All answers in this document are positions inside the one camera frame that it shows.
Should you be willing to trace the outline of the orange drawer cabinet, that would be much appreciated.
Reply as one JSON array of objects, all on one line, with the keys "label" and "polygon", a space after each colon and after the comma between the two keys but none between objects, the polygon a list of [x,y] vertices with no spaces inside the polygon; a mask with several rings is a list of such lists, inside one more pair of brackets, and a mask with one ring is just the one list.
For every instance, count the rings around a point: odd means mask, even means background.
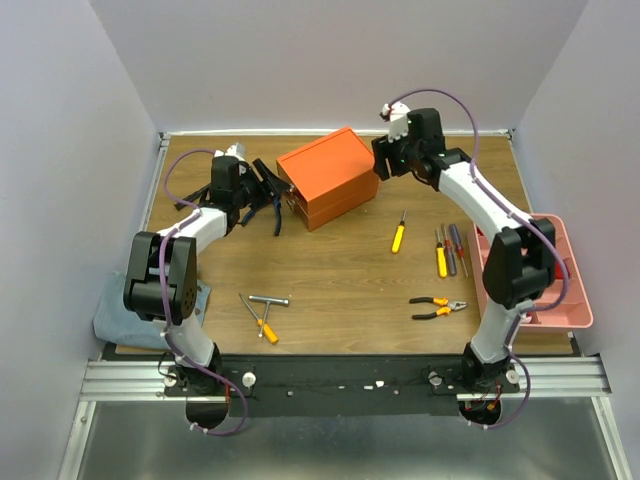
[{"label": "orange drawer cabinet", "polygon": [[378,191],[373,154],[349,127],[280,156],[276,165],[278,175],[294,186],[292,208],[310,231],[368,202]]}]

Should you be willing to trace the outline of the small yellow handled screwdriver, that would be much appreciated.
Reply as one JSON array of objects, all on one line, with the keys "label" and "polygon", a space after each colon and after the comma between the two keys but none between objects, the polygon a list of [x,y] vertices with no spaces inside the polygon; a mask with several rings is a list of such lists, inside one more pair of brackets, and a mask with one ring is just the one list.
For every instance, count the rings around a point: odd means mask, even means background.
[{"label": "small yellow handled screwdriver", "polygon": [[441,232],[439,229],[436,232],[436,263],[437,271],[440,278],[446,278],[448,275],[446,257],[444,253],[444,245],[441,239]]}]

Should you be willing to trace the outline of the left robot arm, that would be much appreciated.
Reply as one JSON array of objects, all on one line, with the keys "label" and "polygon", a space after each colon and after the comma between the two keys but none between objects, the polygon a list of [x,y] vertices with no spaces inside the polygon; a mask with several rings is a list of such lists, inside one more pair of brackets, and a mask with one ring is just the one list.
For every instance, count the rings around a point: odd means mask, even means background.
[{"label": "left robot arm", "polygon": [[208,184],[173,199],[190,214],[166,229],[134,236],[123,291],[125,308],[143,321],[158,323],[159,335],[174,355],[174,367],[163,374],[165,385],[189,384],[201,395],[220,386],[235,387],[223,377],[219,349],[197,318],[198,257],[261,209],[279,210],[283,195],[292,189],[261,159],[247,162],[238,144],[209,154]]}]

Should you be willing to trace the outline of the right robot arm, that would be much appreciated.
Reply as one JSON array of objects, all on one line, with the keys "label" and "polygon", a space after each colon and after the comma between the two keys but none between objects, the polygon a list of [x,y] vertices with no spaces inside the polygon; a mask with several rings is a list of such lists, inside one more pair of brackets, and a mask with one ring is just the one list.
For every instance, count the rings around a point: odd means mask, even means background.
[{"label": "right robot arm", "polygon": [[389,129],[372,143],[379,178],[412,174],[451,199],[489,241],[482,273],[488,304],[459,370],[467,389],[483,391],[506,372],[523,317],[554,282],[555,227],[508,202],[471,156],[447,148],[436,109],[412,110],[396,102],[384,105],[380,115]]}]

